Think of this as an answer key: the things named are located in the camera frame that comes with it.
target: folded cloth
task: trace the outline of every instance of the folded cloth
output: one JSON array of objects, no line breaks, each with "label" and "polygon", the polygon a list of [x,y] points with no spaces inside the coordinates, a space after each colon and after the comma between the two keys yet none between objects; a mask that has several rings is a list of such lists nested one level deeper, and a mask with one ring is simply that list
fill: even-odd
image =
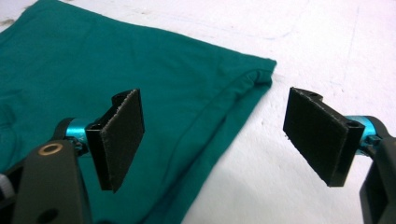
[{"label": "folded cloth", "polygon": [[275,61],[40,0],[0,34],[0,166],[64,118],[93,118],[139,88],[146,133],[120,190],[79,159],[96,223],[180,223],[271,86]]}]

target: white table surface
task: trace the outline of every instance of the white table surface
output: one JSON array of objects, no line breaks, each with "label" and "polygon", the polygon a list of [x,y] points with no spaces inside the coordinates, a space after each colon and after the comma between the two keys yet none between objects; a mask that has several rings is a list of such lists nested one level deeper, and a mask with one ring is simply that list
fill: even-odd
[{"label": "white table surface", "polygon": [[[0,32],[35,0],[0,0]],[[396,1],[69,0],[104,16],[277,60],[272,89],[206,180],[183,223],[362,223],[371,160],[328,188],[282,131],[290,87],[396,135]]]}]

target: black rubber pad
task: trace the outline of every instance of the black rubber pad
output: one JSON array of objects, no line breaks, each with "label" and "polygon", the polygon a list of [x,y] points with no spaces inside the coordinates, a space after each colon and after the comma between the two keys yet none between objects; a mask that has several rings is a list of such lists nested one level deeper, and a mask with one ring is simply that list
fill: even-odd
[{"label": "black rubber pad", "polygon": [[117,191],[144,133],[140,91],[113,96],[113,106],[86,129],[102,189]]},{"label": "black rubber pad", "polygon": [[329,187],[342,187],[364,126],[322,99],[312,91],[291,88],[283,131]]}]

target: teal fabric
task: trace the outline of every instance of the teal fabric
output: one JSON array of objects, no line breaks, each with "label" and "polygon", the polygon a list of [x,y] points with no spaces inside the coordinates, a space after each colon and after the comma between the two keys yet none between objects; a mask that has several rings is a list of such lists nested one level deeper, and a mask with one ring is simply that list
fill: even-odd
[{"label": "teal fabric", "polygon": [[92,158],[79,159],[93,220],[180,223],[275,65],[40,0],[0,34],[0,168],[61,119],[98,118],[112,95],[139,88],[146,133],[120,190],[101,191]]}]

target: white background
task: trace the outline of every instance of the white background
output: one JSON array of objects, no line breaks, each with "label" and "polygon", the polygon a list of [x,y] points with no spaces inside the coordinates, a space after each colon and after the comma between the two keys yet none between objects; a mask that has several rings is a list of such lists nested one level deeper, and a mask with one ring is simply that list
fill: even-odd
[{"label": "white background", "polygon": [[[35,0],[0,0],[0,32]],[[272,89],[215,166],[184,223],[362,223],[371,160],[330,189],[282,131],[290,87],[396,135],[395,0],[74,0],[104,16],[277,61]]]}]

